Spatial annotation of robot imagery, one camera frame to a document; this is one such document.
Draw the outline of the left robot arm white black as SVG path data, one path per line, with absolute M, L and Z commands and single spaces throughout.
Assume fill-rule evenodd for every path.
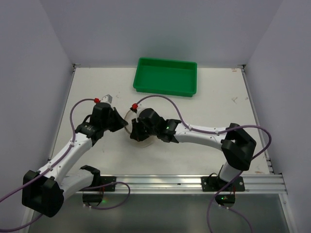
M 102 191 L 104 183 L 100 171 L 82 166 L 77 173 L 67 173 L 90 150 L 104 132 L 118 131 L 127 122 L 119 115 L 109 100 L 95 99 L 92 113 L 77 127 L 73 136 L 59 153 L 38 171 L 28 171 L 23 177 L 22 204 L 45 216 L 53 217 L 64 201 L 82 189 Z

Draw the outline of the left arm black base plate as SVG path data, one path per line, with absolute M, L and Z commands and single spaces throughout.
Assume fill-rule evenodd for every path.
M 114 183 L 117 181 L 117 177 L 115 176 L 96 176 L 93 178 L 93 181 L 89 187 L 97 187 L 104 185 L 104 187 L 99 188 L 103 192 L 114 192 L 115 184 L 108 185 L 110 183 Z

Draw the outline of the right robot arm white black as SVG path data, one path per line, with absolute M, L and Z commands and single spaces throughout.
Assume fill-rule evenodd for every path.
M 194 143 L 220 150 L 226 159 L 218 174 L 222 182 L 229 182 L 240 172 L 248 171 L 254 155 L 256 141 L 240 127 L 231 123 L 227 128 L 215 128 L 184 124 L 178 119 L 164 119 L 152 108 L 133 106 L 136 114 L 131 120 L 130 138 L 141 142 L 157 137 L 166 143 Z

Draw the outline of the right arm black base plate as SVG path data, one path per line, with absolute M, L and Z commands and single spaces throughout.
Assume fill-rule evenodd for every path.
M 226 186 L 227 182 L 222 181 L 217 176 L 203 176 L 201 179 L 201 187 L 203 192 L 218 192 L 221 188 Z M 244 180 L 242 177 L 238 177 L 233 181 L 226 189 L 225 192 L 244 192 Z

